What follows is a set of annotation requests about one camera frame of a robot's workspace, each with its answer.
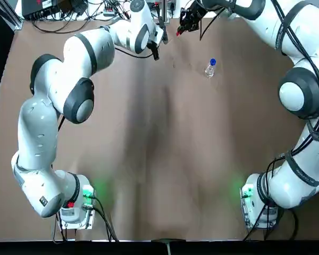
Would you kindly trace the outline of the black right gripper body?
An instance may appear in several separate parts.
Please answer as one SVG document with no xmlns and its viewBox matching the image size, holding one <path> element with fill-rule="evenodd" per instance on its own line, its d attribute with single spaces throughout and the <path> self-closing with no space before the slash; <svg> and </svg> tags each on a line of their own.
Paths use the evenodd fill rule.
<svg viewBox="0 0 319 255">
<path fill-rule="evenodd" d="M 198 22 L 205 16 L 205 8 L 201 1 L 194 1 L 187 10 L 186 24 L 190 27 L 198 24 Z"/>
</svg>

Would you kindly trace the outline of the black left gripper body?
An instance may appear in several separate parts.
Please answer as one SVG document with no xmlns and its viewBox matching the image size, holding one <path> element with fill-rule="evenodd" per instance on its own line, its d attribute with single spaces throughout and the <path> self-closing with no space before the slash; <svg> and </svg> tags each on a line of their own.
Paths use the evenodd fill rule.
<svg viewBox="0 0 319 255">
<path fill-rule="evenodd" d="M 163 30 L 163 36 L 162 36 L 162 42 L 163 44 L 167 44 L 168 43 L 168 36 L 167 36 L 167 32 L 166 32 L 166 26 L 165 24 L 158 24 L 159 27 Z"/>
</svg>

